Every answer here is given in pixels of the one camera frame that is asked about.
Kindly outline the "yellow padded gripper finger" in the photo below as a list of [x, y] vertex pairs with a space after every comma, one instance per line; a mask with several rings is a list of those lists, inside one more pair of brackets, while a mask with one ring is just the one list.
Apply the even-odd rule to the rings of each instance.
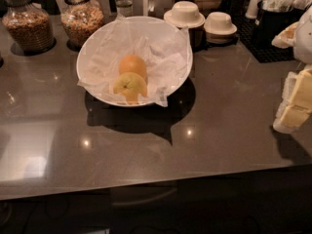
[[286, 49], [294, 45], [294, 33], [297, 28], [298, 22], [292, 23], [290, 26], [285, 28], [282, 32], [274, 37], [271, 44], [274, 47], [280, 49]]
[[312, 103], [287, 103], [282, 99], [273, 129], [283, 134], [297, 131], [312, 115]]

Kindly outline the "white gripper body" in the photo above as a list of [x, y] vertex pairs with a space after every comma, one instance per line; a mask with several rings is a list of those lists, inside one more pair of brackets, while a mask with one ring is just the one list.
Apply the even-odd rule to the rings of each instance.
[[299, 73], [290, 72], [286, 78], [282, 99], [287, 103], [312, 103], [312, 65]]

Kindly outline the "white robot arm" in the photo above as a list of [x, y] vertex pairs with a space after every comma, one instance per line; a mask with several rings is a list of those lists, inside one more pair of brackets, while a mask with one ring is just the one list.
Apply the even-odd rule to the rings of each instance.
[[272, 45], [281, 49], [293, 47], [294, 57], [305, 67], [290, 72], [285, 80], [282, 102], [273, 123], [275, 131], [291, 134], [312, 115], [312, 7], [295, 22], [274, 37]]

